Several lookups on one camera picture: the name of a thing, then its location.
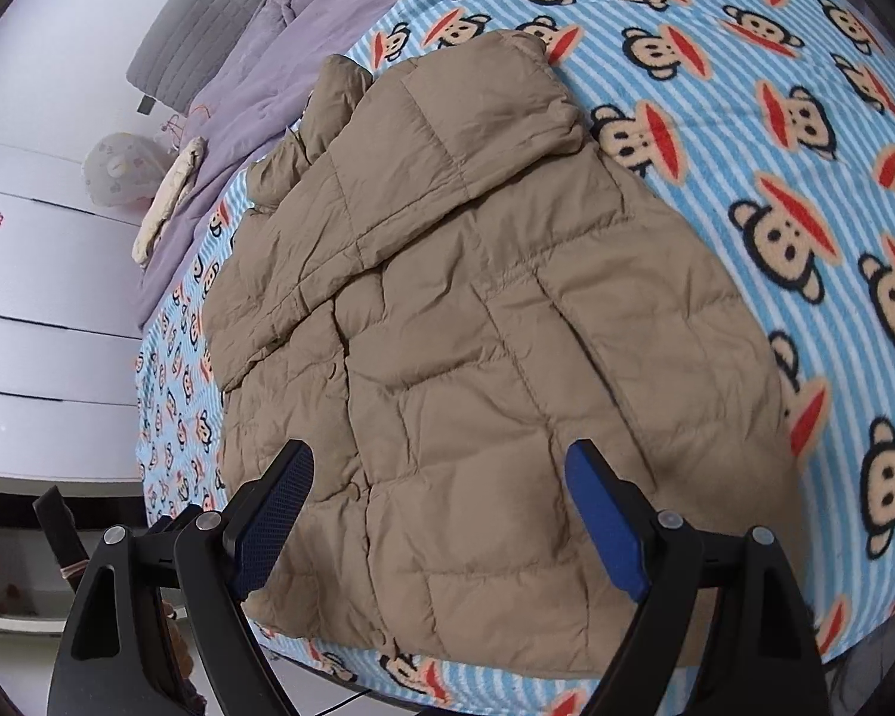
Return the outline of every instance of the light blue striped fabric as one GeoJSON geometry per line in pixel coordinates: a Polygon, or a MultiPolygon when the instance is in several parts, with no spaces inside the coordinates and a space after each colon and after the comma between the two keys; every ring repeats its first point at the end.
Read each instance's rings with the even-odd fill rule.
{"type": "MultiPolygon", "coordinates": [[[[659,10],[629,0],[401,0],[349,55],[378,74],[392,61],[436,50],[441,38],[451,42],[482,29],[531,22],[547,34],[553,20],[557,32],[551,42],[557,45],[560,39],[570,42],[572,26],[582,28],[579,41],[555,62],[557,74],[592,128],[594,111],[611,112],[603,107],[609,105],[613,115],[637,118],[621,126],[630,138],[651,132],[654,149],[645,179],[716,252],[773,339],[804,469],[810,541],[804,593],[817,615],[820,646],[830,658],[895,608],[895,336],[887,328],[894,326],[895,335],[890,293],[895,294],[895,50],[877,33],[869,42],[855,42],[837,28],[826,10],[844,7],[841,0],[684,1],[689,4],[668,0],[659,10]],[[726,6],[731,12],[723,10],[726,6]],[[431,32],[457,8],[463,11],[454,14],[451,28],[431,32]],[[724,26],[742,18],[739,10],[778,24],[785,31],[768,28],[762,18],[750,23],[754,16],[743,21],[785,44],[764,47],[724,26]],[[658,80],[624,53],[626,37],[640,34],[631,29],[664,39],[665,47],[644,51],[637,44],[628,50],[656,60],[656,76],[674,77],[658,80]],[[699,59],[691,59],[683,37],[702,50],[699,59]],[[678,64],[649,57],[667,54],[677,40],[678,64]],[[848,69],[851,82],[836,61],[848,69]],[[802,102],[796,120],[781,107],[770,119],[770,95],[791,109],[783,100],[796,88],[802,102]],[[834,131],[834,147],[823,137],[826,128],[815,100],[834,131]],[[654,129],[644,126],[648,120],[654,129]],[[766,126],[767,121],[774,125],[766,126]],[[678,147],[656,147],[665,126],[673,131],[669,142],[678,141],[678,147]],[[814,136],[806,126],[813,126],[814,136]],[[796,145],[796,133],[805,144],[796,145]],[[828,158],[830,150],[834,159],[828,158]],[[740,226],[750,231],[751,247],[743,243],[740,226]],[[754,236],[753,229],[761,234],[754,236]],[[784,234],[780,244],[770,243],[770,230],[784,234]],[[815,254],[793,274],[814,270],[814,277],[776,274],[793,266],[783,263],[789,243],[815,254]],[[750,250],[758,251],[759,260],[750,250]],[[867,279],[884,285],[875,290],[867,279]]],[[[834,10],[831,15],[844,18],[834,10]]],[[[860,31],[855,36],[868,37],[860,31]]],[[[601,136],[617,153],[623,143],[611,137],[618,126],[608,123],[601,136]]],[[[173,514],[189,501],[208,507],[226,500],[215,471],[220,397],[211,373],[202,376],[206,361],[198,312],[212,270],[230,255],[232,233],[250,205],[244,175],[234,180],[224,203],[225,213],[212,226],[217,236],[207,235],[193,270],[166,298],[140,354],[137,455],[153,517],[173,514]]],[[[800,260],[793,255],[793,263],[800,260]]],[[[280,654],[357,677],[370,689],[473,713],[569,716],[595,686],[595,681],[525,679],[422,658],[403,661],[396,681],[377,652],[260,629],[258,636],[280,654]]],[[[694,671],[677,672],[662,714],[684,707],[693,677],[694,671]]]]}

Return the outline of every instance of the beige down jacket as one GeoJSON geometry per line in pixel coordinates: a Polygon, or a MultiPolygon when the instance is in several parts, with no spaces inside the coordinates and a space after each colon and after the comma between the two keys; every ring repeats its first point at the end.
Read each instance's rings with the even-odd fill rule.
{"type": "MultiPolygon", "coordinates": [[[[537,38],[374,84],[327,60],[203,310],[222,476],[315,454],[247,613],[294,637],[600,676],[634,613],[562,479],[594,440],[656,508],[804,525],[766,336],[716,255],[589,137],[537,38]]],[[[694,659],[711,600],[691,630],[694,659]]]]}

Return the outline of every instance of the purple blanket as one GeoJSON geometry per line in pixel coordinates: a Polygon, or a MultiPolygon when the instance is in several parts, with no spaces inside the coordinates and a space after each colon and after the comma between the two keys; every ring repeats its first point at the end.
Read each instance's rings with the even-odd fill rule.
{"type": "Polygon", "coordinates": [[[196,96],[184,139],[208,143],[196,188],[167,225],[143,274],[137,320],[145,325],[181,276],[208,215],[233,174],[264,155],[301,116],[322,60],[344,53],[398,0],[269,0],[220,74],[196,96]],[[271,39],[273,31],[277,37],[271,39]],[[198,109],[205,104],[211,117],[198,109]]]}

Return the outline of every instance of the wardrobe door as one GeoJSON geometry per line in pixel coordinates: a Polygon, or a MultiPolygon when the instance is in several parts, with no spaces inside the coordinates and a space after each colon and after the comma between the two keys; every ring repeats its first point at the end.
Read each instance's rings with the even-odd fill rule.
{"type": "Polygon", "coordinates": [[[139,341],[0,317],[0,392],[135,406],[139,341]]]}
{"type": "Polygon", "coordinates": [[[135,406],[0,393],[0,476],[51,482],[138,481],[135,406]]]}
{"type": "Polygon", "coordinates": [[[138,337],[136,228],[0,193],[0,316],[138,337]]]}

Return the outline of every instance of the gray pillow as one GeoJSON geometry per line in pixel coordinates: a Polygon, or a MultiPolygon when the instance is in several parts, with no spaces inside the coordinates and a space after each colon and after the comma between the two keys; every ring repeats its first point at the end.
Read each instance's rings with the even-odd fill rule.
{"type": "Polygon", "coordinates": [[[188,112],[263,1],[167,0],[132,57],[126,79],[177,112],[188,112]]]}

